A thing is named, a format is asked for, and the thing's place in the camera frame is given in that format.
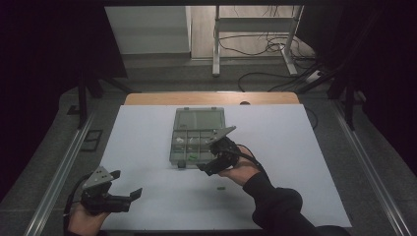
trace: white tabletop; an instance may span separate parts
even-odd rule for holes
[[[197,169],[171,166],[171,136],[179,107],[184,106],[121,106],[101,165],[108,171],[122,172],[120,179],[113,181],[110,194],[128,196],[138,188],[144,190],[129,212],[111,214],[102,228],[259,228],[251,218],[254,201],[240,186]],[[303,105],[221,107],[226,126],[237,127],[228,137],[251,149],[275,187],[293,188],[301,194],[301,212],[313,224],[351,226]]]

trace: black long-sleeve shirt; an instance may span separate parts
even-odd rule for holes
[[[275,188],[263,173],[252,176],[243,190],[255,200],[254,222],[268,234],[320,236],[316,227],[300,213],[303,200],[297,191]]]

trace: desk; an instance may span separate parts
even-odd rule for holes
[[[106,230],[248,230],[251,197],[227,178],[169,162],[176,108],[224,108],[228,137],[248,145],[272,184],[296,189],[302,213],[316,226],[350,222],[304,110],[291,92],[181,92],[131,94],[120,108],[100,165],[120,169],[109,193],[125,196],[143,187],[129,212],[111,214]],[[252,105],[237,105],[242,100]]]

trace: white wall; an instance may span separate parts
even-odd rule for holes
[[[106,7],[121,54],[191,50],[190,7]]]

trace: hand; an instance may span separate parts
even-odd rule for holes
[[[71,215],[68,231],[82,236],[95,236],[100,231],[104,219],[109,214],[109,212],[104,212],[98,215],[91,215],[83,205],[78,204]]]
[[[245,147],[238,146],[238,148],[242,153],[252,156],[251,152]],[[237,164],[232,169],[220,171],[218,172],[218,175],[221,177],[228,177],[236,184],[244,186],[252,176],[259,172],[261,171],[252,161],[240,156]]]

